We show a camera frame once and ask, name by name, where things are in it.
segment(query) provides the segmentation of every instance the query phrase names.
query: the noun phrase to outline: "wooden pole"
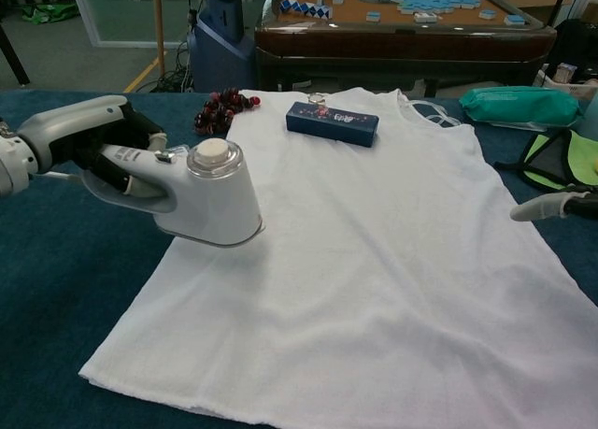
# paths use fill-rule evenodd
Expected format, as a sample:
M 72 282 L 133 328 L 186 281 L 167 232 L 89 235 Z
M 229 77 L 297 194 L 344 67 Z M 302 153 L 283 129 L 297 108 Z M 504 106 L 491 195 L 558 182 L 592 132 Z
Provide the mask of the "wooden pole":
M 160 77 L 164 77 L 164 24 L 162 20 L 162 0 L 153 0 L 154 20 L 156 23 L 156 42 L 158 43 L 158 66 Z

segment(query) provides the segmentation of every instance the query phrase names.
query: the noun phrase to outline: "teal pouch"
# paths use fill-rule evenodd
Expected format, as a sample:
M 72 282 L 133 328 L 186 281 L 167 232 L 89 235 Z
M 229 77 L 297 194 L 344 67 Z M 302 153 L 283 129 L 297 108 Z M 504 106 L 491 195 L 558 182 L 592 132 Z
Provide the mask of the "teal pouch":
M 474 121 L 539 132 L 568 127 L 583 116 L 575 97 L 535 86 L 474 89 L 460 102 Z

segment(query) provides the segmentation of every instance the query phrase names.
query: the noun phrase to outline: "yellow floor line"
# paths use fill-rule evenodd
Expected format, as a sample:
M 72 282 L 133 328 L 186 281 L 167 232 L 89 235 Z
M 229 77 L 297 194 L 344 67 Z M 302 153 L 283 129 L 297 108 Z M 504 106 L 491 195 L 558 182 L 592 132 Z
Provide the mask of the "yellow floor line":
M 158 57 L 156 57 L 154 59 L 153 62 L 151 62 L 148 67 L 146 67 L 143 72 L 141 74 L 139 74 L 135 80 L 133 80 L 131 83 L 129 83 L 129 86 L 127 86 L 123 93 L 131 93 L 139 83 L 141 83 L 143 81 L 143 79 L 145 77 L 148 76 L 148 74 L 153 70 L 154 67 L 156 67 L 158 65 Z

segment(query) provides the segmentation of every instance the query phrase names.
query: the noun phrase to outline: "metal stand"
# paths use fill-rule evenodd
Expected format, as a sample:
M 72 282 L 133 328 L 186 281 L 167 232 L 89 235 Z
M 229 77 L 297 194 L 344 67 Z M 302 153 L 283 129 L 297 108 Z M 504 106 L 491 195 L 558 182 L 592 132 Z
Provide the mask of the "metal stand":
M 559 16 L 559 11 L 561 11 L 562 1 L 564 0 L 557 0 L 557 3 L 554 5 L 552 9 L 552 13 L 550 13 L 550 18 L 548 19 L 547 25 L 550 27 L 554 27 L 554 22 L 557 20 L 557 16 Z
M 12 49 L 12 45 L 10 44 L 7 34 L 2 28 L 2 24 L 0 24 L 0 49 L 2 49 L 2 53 L 4 53 L 4 56 L 6 57 L 12 72 L 17 77 L 19 84 L 24 86 L 31 83 L 31 80 L 29 77 L 27 77 L 25 69 L 22 67 L 21 60 L 19 60 L 19 57 L 17 56 L 17 52 Z

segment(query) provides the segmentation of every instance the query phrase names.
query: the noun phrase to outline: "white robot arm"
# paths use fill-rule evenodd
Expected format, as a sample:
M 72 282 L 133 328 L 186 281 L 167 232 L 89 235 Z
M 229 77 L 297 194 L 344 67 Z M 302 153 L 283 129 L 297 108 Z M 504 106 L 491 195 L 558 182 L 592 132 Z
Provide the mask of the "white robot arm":
M 0 198 L 73 161 L 96 197 L 153 215 L 165 232 L 219 247 L 263 229 L 243 151 L 223 139 L 167 150 L 163 129 L 112 95 L 0 122 Z

